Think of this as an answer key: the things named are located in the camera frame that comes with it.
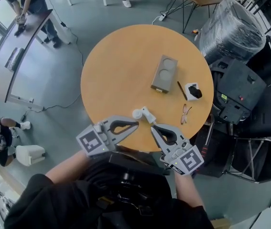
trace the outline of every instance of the long white table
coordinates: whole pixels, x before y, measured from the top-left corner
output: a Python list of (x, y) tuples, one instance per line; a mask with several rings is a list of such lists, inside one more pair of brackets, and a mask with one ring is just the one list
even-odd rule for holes
[[(16, 75), (22, 64), (26, 53), (28, 52), (30, 45), (33, 40), (37, 38), (37, 34), (41, 28), (45, 25), (47, 20), (51, 20), (54, 24), (58, 34), (60, 35), (63, 42), (69, 44), (70, 40), (63, 31), (60, 23), (56, 20), (52, 14), (53, 10), (48, 10), (39, 14), (31, 14), (27, 16), (27, 29), (20, 34), (18, 37), (14, 36), (17, 31), (17, 26), (13, 26), (8, 35), (6, 36), (4, 42), (0, 47), (0, 100), (3, 102), (13, 102), (17, 104), (22, 104), (27, 107), (31, 107), (35, 110), (42, 110), (43, 107), (37, 104), (33, 104), (27, 100), (21, 99), (18, 96), (12, 94), (13, 84), (15, 82)], [(8, 70), (5, 65), (15, 48), (24, 48), (25, 52), (15, 69), (15, 71)]]

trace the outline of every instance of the small white box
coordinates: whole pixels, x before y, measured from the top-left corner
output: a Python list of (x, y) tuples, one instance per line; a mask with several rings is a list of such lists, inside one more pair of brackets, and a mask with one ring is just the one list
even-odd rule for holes
[(185, 94), (186, 94), (186, 97), (187, 97), (187, 100), (188, 101), (195, 101), (195, 100), (198, 100), (198, 98), (196, 98), (195, 96), (191, 95), (191, 93), (189, 92), (189, 87), (190, 86), (194, 86), (196, 89), (199, 89), (199, 86), (198, 86), (198, 83), (195, 82), (195, 83), (187, 83), (185, 86), (184, 86), (184, 90), (185, 90)]

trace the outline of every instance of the round wooden table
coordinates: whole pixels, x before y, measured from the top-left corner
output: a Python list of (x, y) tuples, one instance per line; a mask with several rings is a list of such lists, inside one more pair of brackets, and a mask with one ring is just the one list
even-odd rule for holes
[[(162, 55), (178, 61), (170, 92), (157, 92), (151, 83)], [(179, 89), (198, 83), (202, 98), (186, 101)], [(200, 51), (184, 36), (156, 25), (128, 26), (106, 36), (91, 51), (81, 76), (85, 109), (94, 123), (111, 115), (132, 117), (146, 106), (157, 123), (180, 128), (186, 138), (194, 136), (206, 121), (213, 102), (210, 69)], [(181, 125), (183, 105), (192, 107)], [(139, 128), (122, 145), (141, 151), (159, 151), (143, 117)]]

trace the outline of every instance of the black shoe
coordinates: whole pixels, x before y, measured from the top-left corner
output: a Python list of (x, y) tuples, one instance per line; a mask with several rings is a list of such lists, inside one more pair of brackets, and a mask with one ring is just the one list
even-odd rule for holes
[(47, 44), (47, 43), (50, 42), (50, 39), (49, 39), (48, 37), (46, 37), (46, 38), (44, 39), (44, 42)]
[(61, 46), (61, 44), (62, 44), (62, 41), (59, 37), (56, 36), (53, 38), (53, 47), (54, 48), (59, 48)]

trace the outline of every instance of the pen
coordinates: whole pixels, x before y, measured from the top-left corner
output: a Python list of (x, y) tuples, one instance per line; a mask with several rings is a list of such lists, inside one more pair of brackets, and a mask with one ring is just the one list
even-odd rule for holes
[(184, 96), (185, 100), (187, 100), (187, 97), (186, 97), (186, 95), (185, 95), (185, 93), (183, 91), (183, 88), (182, 88), (181, 84), (179, 82), (177, 82), (177, 83), (179, 85), (179, 88), (181, 89), (181, 92), (183, 93), (183, 96)]

